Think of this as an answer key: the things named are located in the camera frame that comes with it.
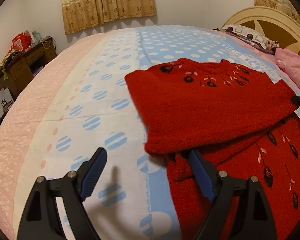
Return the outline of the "red knitted embroidered sweater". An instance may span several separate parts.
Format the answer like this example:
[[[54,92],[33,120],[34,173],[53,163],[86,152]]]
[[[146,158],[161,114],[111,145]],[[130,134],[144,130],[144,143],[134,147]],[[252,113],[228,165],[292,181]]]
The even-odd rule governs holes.
[[[300,226],[300,119],[294,91],[237,63],[181,58],[125,81],[147,128],[145,151],[163,157],[182,239],[193,239],[212,203],[186,159],[197,150],[230,176],[257,176],[278,239]]]

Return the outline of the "pink pillow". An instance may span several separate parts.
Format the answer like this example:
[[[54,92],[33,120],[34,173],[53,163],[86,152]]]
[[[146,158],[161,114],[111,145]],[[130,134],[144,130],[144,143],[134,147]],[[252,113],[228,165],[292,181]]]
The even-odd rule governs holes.
[[[288,49],[277,48],[275,62],[300,88],[300,55]]]

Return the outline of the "cream and brown headboard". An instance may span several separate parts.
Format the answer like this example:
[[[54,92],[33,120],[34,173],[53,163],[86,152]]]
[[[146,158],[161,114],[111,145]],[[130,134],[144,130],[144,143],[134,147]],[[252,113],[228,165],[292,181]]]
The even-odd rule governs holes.
[[[279,47],[300,56],[300,24],[288,15],[269,7],[249,7],[232,15],[226,22],[242,25],[279,42]]]

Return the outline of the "white patterned pillow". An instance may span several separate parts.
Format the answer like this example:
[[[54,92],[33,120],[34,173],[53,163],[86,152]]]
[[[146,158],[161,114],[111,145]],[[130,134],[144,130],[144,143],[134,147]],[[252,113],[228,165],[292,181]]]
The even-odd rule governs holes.
[[[275,50],[279,48],[279,42],[273,41],[258,31],[243,25],[228,24],[222,27],[220,31],[236,37],[264,53],[274,55]]]

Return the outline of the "blue polka dot bedsheet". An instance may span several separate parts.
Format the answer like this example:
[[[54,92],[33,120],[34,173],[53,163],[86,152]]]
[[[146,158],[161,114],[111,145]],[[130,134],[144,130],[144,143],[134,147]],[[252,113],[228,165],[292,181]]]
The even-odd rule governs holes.
[[[261,52],[221,31],[182,25],[86,37],[22,91],[0,126],[0,229],[16,239],[39,176],[77,170],[102,147],[107,164],[84,207],[102,239],[182,239],[166,162],[145,151],[147,128],[125,76],[186,58],[241,64],[300,88]]]

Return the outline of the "dark wooden desk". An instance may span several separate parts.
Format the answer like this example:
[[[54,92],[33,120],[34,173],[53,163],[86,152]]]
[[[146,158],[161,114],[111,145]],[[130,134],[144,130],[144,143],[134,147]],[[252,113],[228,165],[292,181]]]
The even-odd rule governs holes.
[[[0,72],[0,90],[9,89],[15,100],[33,80],[41,68],[50,63],[56,54],[56,43],[53,37],[47,36],[33,48],[14,57],[5,66],[7,78]]]

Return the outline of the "red gift bag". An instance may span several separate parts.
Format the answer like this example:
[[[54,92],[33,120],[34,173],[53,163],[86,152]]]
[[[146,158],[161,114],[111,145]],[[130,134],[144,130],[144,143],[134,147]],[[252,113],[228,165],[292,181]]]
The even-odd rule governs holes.
[[[31,36],[21,33],[12,40],[12,48],[18,51],[25,51],[31,45],[31,43]]]

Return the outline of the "beige patterned left curtain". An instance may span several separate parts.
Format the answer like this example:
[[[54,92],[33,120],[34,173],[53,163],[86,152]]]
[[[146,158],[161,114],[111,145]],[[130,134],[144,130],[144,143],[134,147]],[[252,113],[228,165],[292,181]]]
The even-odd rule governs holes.
[[[61,0],[65,35],[114,20],[157,15],[155,0]]]

